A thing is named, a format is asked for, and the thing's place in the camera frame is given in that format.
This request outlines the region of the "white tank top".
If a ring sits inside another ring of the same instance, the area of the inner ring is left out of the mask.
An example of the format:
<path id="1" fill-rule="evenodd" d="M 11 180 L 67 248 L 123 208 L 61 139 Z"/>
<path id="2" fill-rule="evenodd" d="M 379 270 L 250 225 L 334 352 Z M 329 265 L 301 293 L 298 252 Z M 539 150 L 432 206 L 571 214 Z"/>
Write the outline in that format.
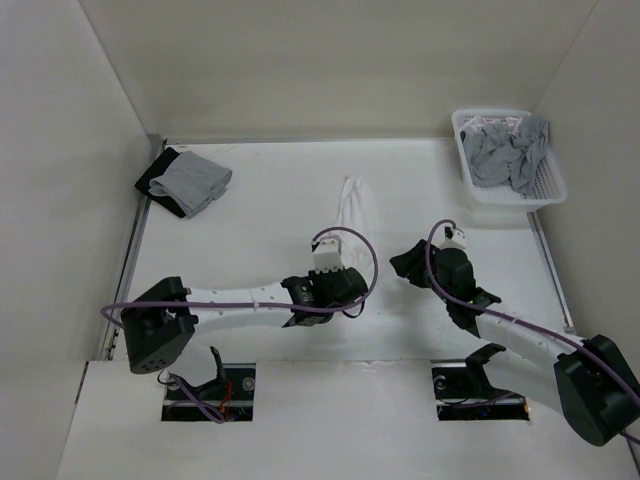
<path id="1" fill-rule="evenodd" d="M 359 232 L 377 250 L 380 228 L 376 198 L 362 176 L 345 177 L 334 225 Z M 373 260 L 365 243 L 348 232 L 339 231 L 337 235 L 344 265 L 356 268 L 363 276 L 371 276 Z"/>

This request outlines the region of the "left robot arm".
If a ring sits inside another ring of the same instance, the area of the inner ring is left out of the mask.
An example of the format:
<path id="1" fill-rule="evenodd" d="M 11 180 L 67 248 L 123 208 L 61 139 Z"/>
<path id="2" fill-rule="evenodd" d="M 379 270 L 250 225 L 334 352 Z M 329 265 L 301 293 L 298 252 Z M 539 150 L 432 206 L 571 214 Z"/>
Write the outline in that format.
<path id="1" fill-rule="evenodd" d="M 312 327 L 351 310 L 368 294 L 354 268 L 291 276 L 238 290 L 190 289 L 167 277 L 121 311 L 129 370 L 135 375 L 167 371 L 197 394 L 214 398 L 224 387 L 213 333 L 245 327 Z"/>

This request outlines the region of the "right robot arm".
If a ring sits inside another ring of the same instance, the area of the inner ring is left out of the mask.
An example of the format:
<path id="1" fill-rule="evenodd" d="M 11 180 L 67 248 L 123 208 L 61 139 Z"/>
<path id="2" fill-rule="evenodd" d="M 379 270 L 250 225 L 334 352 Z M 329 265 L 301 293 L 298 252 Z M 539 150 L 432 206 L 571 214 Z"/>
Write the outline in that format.
<path id="1" fill-rule="evenodd" d="M 639 382 L 609 338 L 544 332 L 500 308 L 500 297 L 479 287 L 459 248 L 419 241 L 390 260 L 397 276 L 431 290 L 461 330 L 484 341 L 469 355 L 464 384 L 529 397 L 561 414 L 587 443 L 603 446 L 639 419 Z"/>

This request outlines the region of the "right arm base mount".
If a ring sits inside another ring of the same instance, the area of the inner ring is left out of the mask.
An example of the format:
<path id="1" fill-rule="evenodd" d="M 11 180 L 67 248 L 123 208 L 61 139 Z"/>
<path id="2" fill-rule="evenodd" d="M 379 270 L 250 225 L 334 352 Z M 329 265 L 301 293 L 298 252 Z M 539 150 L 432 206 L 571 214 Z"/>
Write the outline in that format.
<path id="1" fill-rule="evenodd" d="M 431 365 L 436 414 L 440 421 L 528 421 L 526 399 L 492 386 L 484 367 L 505 351 L 489 343 L 464 360 Z"/>

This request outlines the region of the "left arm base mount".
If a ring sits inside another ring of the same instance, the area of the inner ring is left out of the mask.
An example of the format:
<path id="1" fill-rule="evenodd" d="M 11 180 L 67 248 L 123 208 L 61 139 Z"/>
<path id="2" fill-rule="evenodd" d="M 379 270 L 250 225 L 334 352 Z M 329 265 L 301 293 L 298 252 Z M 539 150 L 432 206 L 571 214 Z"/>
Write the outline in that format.
<path id="1" fill-rule="evenodd" d="M 156 381 L 164 388 L 163 422 L 251 422 L 254 417 L 256 365 L 225 363 L 220 352 L 210 347 L 216 376 L 199 387 L 186 381 L 178 384 L 166 370 Z"/>

